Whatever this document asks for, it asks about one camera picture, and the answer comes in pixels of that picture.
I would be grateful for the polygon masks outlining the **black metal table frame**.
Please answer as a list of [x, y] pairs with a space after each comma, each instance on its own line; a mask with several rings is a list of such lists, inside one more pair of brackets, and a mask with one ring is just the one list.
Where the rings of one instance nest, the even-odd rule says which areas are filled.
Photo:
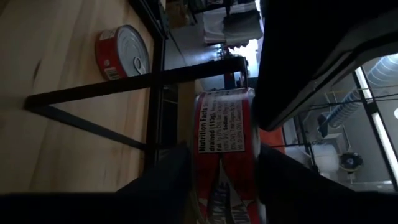
[[[154, 78], [159, 78], [160, 72], [164, 70], [165, 41], [169, 31], [165, 9], [161, 0], [128, 0], [128, 2], [153, 38], [152, 73]], [[163, 96], [163, 86], [157, 85], [150, 89], [146, 132], [148, 149], [144, 156], [144, 173], [152, 169], [159, 160]]]

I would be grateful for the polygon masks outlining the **round black ceiling device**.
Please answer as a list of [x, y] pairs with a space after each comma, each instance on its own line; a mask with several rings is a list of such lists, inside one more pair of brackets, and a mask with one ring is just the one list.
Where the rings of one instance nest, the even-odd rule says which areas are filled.
[[357, 152], [345, 152], [339, 155], [340, 168], [349, 174], [355, 173], [363, 163], [363, 158]]

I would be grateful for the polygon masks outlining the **orange panel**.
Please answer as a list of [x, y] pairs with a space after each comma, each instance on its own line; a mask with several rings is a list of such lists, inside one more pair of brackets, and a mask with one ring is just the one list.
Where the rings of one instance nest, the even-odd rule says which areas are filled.
[[273, 131], [259, 130], [259, 135], [262, 144], [266, 144], [281, 153], [285, 154], [284, 139], [282, 128], [277, 128]]

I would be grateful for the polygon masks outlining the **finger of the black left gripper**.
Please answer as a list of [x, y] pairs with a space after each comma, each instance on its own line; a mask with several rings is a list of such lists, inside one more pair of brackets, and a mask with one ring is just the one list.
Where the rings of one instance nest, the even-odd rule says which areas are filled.
[[398, 0], [261, 0], [261, 7], [254, 112], [265, 131], [363, 63], [398, 52]]

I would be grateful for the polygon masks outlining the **rectangular ceiling light panel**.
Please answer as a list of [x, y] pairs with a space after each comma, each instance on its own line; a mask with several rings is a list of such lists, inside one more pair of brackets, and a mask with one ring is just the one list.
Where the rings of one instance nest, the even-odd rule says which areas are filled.
[[355, 70], [353, 78], [371, 128], [375, 134], [376, 142], [381, 149], [382, 158], [386, 163], [393, 188], [398, 192], [398, 157], [394, 150], [391, 137], [387, 133], [386, 124], [381, 116], [376, 98], [373, 96], [362, 67], [358, 67]]

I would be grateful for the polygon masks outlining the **wooden shelf with black frame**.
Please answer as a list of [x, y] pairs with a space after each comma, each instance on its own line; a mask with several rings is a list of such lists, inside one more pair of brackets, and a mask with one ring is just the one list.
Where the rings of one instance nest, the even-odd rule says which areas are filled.
[[[144, 151], [144, 170], [147, 171], [154, 167], [155, 154], [157, 150], [159, 150], [164, 85], [190, 82], [196, 79], [234, 72], [241, 72], [244, 77], [247, 77], [247, 63], [244, 57], [227, 58], [188, 67], [148, 73], [136, 77], [30, 95], [25, 99], [24, 109], [31, 113]], [[145, 144], [52, 106], [57, 103], [83, 100], [145, 88], [150, 88], [149, 115]]]

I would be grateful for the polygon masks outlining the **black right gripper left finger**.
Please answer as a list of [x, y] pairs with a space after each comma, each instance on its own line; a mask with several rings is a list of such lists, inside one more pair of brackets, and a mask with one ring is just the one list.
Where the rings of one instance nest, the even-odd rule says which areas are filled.
[[115, 192], [0, 195], [0, 224], [181, 224], [191, 189], [184, 144]]

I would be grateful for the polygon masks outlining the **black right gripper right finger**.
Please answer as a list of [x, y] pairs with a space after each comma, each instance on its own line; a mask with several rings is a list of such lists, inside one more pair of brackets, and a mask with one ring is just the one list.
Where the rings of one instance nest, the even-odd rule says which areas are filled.
[[257, 191], [270, 224], [398, 224], [398, 193], [351, 190], [266, 145]]

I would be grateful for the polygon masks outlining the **brown cardboard box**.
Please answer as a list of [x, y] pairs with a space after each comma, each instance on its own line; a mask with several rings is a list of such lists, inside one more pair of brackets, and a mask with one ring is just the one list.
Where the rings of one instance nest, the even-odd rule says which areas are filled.
[[188, 7], [184, 0], [166, 0], [166, 13], [171, 29], [177, 29], [190, 24]]

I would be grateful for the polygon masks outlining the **ribbed silver ventilation duct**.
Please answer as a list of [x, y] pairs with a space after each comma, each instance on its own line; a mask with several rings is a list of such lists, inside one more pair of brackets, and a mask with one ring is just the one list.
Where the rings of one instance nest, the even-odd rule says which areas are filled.
[[[373, 96], [377, 96], [382, 88], [398, 84], [398, 53], [381, 57], [367, 72], [362, 67], [358, 67], [355, 72], [363, 76], [358, 80], [371, 88], [364, 90], [365, 94], [373, 92]], [[361, 106], [361, 92], [363, 91], [353, 88], [326, 116], [320, 116], [318, 130], [342, 125]]]

